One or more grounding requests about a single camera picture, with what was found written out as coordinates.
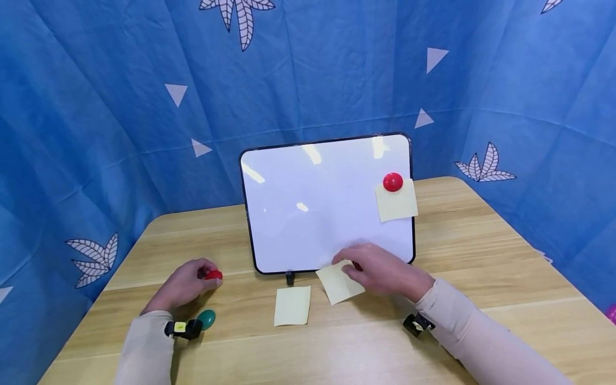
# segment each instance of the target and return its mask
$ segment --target green object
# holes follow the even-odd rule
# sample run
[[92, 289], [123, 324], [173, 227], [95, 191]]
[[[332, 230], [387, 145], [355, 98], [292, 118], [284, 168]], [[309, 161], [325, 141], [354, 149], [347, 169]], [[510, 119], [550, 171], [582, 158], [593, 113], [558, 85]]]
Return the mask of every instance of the green object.
[[201, 330], [207, 330], [210, 326], [214, 324], [214, 321], [216, 321], [216, 313], [214, 313], [212, 309], [204, 310], [197, 317], [197, 319], [203, 322]]

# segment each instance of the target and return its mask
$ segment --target blue fabric backdrop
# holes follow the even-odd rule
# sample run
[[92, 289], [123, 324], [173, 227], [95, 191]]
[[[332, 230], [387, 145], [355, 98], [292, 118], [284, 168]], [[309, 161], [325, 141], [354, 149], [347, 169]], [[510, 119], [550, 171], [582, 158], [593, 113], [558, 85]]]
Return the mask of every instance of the blue fabric backdrop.
[[199, 1], [0, 7], [0, 383], [39, 379], [152, 219], [242, 203], [244, 148], [377, 132], [616, 318], [616, 3]]

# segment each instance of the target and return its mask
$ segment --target yellow sticky note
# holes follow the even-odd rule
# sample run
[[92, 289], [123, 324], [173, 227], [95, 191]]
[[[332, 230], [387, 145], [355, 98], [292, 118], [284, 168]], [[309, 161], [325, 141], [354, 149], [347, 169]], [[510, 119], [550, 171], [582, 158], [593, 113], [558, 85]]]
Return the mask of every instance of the yellow sticky note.
[[342, 267], [349, 264], [351, 264], [351, 261], [342, 261], [317, 271], [317, 275], [327, 293], [327, 298], [330, 299], [332, 305], [366, 291], [362, 285], [350, 279], [342, 271]]
[[186, 323], [185, 322], [176, 322], [173, 325], [174, 333], [184, 333], [186, 331]]
[[305, 325], [310, 310], [310, 286], [278, 289], [274, 326]]
[[405, 179], [402, 188], [396, 192], [385, 190], [383, 184], [377, 185], [375, 192], [381, 222], [418, 215], [413, 179]]

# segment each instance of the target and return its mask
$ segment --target red object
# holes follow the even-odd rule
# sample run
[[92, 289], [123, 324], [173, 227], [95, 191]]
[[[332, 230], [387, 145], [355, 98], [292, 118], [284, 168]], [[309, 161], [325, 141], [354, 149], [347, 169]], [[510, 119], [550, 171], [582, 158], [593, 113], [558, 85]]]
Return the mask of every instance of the red object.
[[404, 180], [397, 172], [390, 172], [383, 178], [383, 187], [389, 192], [396, 192], [402, 188]]
[[222, 273], [218, 270], [210, 271], [206, 276], [207, 280], [222, 280]]

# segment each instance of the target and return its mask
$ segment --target sleeve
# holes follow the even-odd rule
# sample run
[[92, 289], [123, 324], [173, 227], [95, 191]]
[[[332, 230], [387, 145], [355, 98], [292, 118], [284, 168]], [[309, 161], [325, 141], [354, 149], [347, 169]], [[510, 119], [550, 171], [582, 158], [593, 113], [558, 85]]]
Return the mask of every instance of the sleeve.
[[481, 385], [571, 384], [558, 369], [470, 299], [438, 279], [416, 304], [432, 335]]
[[174, 341], [164, 327], [173, 317], [156, 310], [131, 323], [120, 354], [115, 385], [170, 385]]

